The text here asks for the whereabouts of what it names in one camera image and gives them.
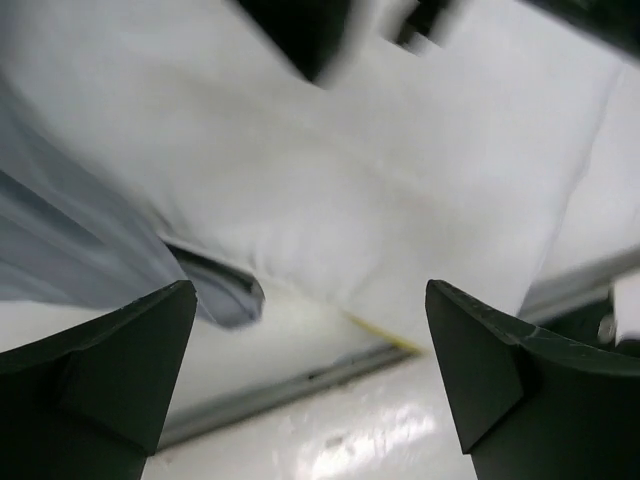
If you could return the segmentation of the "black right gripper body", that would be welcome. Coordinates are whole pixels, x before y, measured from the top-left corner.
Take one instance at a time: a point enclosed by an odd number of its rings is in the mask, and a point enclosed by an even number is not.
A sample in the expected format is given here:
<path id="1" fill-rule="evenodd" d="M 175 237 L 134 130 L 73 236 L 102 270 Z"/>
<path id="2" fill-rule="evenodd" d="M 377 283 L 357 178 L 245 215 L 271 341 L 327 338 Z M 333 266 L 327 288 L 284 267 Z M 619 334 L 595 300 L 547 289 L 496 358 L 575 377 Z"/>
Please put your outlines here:
<path id="1" fill-rule="evenodd" d="M 357 56 L 370 6 L 355 0 L 239 0 L 234 6 L 305 81 L 328 87 Z"/>

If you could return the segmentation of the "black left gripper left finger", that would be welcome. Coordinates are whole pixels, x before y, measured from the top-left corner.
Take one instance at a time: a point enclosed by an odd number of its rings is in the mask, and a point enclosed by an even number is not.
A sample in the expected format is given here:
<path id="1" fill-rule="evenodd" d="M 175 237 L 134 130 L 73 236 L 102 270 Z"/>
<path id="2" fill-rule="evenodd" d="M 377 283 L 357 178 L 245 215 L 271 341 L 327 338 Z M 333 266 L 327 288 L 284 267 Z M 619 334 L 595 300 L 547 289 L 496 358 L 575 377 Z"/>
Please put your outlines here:
<path id="1" fill-rule="evenodd" d="M 177 281 L 2 353 L 2 478 L 141 478 L 195 313 L 193 284 Z"/>

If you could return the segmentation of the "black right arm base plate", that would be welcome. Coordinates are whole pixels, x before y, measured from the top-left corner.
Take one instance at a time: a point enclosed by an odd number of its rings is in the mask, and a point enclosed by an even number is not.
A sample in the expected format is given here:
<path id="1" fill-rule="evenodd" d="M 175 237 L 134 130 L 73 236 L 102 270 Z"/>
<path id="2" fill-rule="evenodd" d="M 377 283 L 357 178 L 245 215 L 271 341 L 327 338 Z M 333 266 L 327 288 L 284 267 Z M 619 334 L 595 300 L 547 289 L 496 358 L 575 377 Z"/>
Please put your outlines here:
<path id="1" fill-rule="evenodd" d="M 616 339 L 617 323 L 611 295 L 545 319 L 541 325 L 556 334 L 631 357 L 639 357 L 639 339 Z"/>

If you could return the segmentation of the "grey pillowcase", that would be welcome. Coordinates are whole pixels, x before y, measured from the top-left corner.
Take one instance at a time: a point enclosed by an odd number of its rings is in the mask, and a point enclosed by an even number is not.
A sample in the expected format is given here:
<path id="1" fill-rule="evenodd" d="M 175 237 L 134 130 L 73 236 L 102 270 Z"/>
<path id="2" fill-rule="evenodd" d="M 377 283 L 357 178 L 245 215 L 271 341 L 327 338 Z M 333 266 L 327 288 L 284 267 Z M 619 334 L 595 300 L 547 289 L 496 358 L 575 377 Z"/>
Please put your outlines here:
<path id="1" fill-rule="evenodd" d="M 178 280 L 224 329 L 257 322 L 258 280 L 165 243 L 118 192 L 32 127 L 1 86 L 1 298 L 114 309 Z"/>

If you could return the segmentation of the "white pillow yellow edge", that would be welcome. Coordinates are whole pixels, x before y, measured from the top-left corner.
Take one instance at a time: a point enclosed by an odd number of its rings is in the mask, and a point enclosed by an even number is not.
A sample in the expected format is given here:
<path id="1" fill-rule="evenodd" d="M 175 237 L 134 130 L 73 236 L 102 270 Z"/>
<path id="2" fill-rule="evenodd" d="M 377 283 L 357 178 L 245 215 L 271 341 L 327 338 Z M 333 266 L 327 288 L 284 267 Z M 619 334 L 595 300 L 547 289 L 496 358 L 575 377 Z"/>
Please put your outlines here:
<path id="1" fill-rule="evenodd" d="M 326 88 L 233 1 L 5 1 L 1 75 L 164 238 L 431 343 L 449 281 L 516 313 L 588 165 L 621 55 L 522 1 L 405 1 Z"/>

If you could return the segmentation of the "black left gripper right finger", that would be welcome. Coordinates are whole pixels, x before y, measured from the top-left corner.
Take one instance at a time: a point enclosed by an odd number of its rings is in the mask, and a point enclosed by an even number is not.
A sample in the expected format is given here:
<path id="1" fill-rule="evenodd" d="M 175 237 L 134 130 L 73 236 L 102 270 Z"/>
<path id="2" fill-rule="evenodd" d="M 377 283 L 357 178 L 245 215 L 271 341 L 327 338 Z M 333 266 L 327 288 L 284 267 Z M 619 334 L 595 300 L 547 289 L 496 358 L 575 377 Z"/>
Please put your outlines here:
<path id="1" fill-rule="evenodd" d="M 426 315 L 480 479 L 636 479 L 639 360 L 500 312 L 442 280 Z"/>

